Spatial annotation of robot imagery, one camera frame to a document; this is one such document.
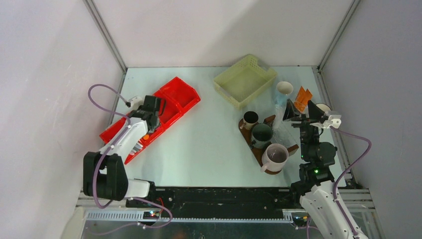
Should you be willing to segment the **white mug black handle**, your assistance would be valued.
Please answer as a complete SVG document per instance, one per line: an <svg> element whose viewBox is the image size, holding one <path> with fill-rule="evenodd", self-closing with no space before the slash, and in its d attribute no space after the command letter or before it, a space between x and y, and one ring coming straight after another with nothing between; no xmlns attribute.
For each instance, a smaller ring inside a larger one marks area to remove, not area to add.
<svg viewBox="0 0 422 239"><path fill-rule="evenodd" d="M326 104L323 104L323 103L318 103L318 104L316 104L316 106L325 114L325 115L328 115L328 114L330 114L330 113L332 113L332 110L331 110L331 108L328 106L328 105L326 105Z"/></svg>

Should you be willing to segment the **dark blue capped tube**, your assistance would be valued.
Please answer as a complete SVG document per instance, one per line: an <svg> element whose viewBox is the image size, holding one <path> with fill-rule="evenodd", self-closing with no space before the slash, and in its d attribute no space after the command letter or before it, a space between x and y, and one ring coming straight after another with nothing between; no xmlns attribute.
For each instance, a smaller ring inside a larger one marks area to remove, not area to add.
<svg viewBox="0 0 422 239"><path fill-rule="evenodd" d="M275 104L275 119L273 121L273 130L277 130L283 124L283 117L286 109L286 101Z"/></svg>

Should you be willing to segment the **light blue mug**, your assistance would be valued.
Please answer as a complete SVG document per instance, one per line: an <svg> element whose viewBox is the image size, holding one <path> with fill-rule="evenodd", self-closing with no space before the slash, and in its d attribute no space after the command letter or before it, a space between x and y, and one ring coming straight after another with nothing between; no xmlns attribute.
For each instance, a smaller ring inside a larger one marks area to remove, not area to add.
<svg viewBox="0 0 422 239"><path fill-rule="evenodd" d="M279 107L285 105L293 90L294 87L291 83L287 81L278 82L276 85L276 93L274 98L275 105Z"/></svg>

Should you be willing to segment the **dark green mug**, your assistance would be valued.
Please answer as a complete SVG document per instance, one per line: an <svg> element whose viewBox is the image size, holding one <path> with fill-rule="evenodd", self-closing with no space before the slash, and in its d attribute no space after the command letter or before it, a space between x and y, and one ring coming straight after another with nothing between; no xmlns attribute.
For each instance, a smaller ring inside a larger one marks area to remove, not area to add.
<svg viewBox="0 0 422 239"><path fill-rule="evenodd" d="M249 147L251 149L263 149L271 142L273 137L272 128L265 123L258 123L251 129L251 142Z"/></svg>

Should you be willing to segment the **pink white mug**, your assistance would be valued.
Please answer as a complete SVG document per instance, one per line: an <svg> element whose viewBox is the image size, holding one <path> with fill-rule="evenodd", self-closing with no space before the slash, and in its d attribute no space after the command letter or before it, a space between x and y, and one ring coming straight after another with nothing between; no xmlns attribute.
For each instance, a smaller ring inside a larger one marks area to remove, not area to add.
<svg viewBox="0 0 422 239"><path fill-rule="evenodd" d="M266 148L261 157L263 165L260 170L261 172L270 171L277 174L284 168L288 158L287 148L281 144L273 143Z"/></svg>

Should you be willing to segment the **brown mug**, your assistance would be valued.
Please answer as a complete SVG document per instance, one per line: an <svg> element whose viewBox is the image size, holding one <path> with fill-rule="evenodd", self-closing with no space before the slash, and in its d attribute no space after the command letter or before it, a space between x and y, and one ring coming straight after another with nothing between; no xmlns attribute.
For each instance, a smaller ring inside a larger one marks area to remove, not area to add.
<svg viewBox="0 0 422 239"><path fill-rule="evenodd" d="M247 111L244 115L243 115L243 123L241 123L240 125L240 129L246 129L246 130L251 130L252 127L258 122L259 120L259 116L256 112L254 111Z"/></svg>

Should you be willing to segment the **cream plastic basket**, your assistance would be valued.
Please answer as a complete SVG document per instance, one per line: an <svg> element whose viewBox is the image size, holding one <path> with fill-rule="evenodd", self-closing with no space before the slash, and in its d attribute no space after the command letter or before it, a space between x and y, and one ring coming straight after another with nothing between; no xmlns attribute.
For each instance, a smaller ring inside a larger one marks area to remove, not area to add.
<svg viewBox="0 0 422 239"><path fill-rule="evenodd" d="M213 79L214 89L240 110L273 85L278 73L248 54Z"/></svg>

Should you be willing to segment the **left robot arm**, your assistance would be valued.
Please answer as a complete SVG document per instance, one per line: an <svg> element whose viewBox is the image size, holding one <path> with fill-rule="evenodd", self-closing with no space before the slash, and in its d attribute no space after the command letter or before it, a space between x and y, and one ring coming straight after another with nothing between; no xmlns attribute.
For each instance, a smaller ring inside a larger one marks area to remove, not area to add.
<svg viewBox="0 0 422 239"><path fill-rule="evenodd" d="M131 153L142 149L139 140L160 125L159 111L133 110L112 140L97 152L83 158L83 192L86 196L120 201L138 197L145 207L157 202L157 193L149 181L129 177L124 162Z"/></svg>

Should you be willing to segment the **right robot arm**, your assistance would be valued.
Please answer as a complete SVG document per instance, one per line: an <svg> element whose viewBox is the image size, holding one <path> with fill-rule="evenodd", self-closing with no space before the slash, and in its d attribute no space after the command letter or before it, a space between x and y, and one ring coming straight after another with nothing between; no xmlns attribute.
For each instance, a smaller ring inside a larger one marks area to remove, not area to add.
<svg viewBox="0 0 422 239"><path fill-rule="evenodd" d="M330 166L335 164L337 147L319 140L325 129L339 132L341 115L325 104L308 101L308 113L302 113L288 99L283 121L300 130L299 181L290 186L289 200L295 208L304 208L325 239L365 239L338 190Z"/></svg>

